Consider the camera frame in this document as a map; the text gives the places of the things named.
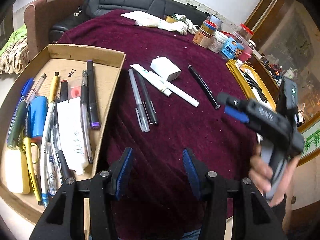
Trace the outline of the person's right hand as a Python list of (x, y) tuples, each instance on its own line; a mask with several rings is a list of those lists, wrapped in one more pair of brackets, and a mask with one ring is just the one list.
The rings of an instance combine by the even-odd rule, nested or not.
[[(249, 178), (256, 185), (257, 189), (261, 194), (265, 194), (271, 191), (271, 178), (273, 175), (272, 168), (265, 163), (260, 154), (261, 154), (261, 145), (256, 144), (253, 150), (254, 154), (250, 158), (251, 169), (249, 171)], [(270, 207), (279, 205), (285, 197), (285, 194), (288, 193), (291, 189), (295, 169), (299, 163), (300, 155), (295, 156), (287, 164), (283, 177), (278, 185), (276, 192), (273, 195), (273, 198), (268, 201)]]

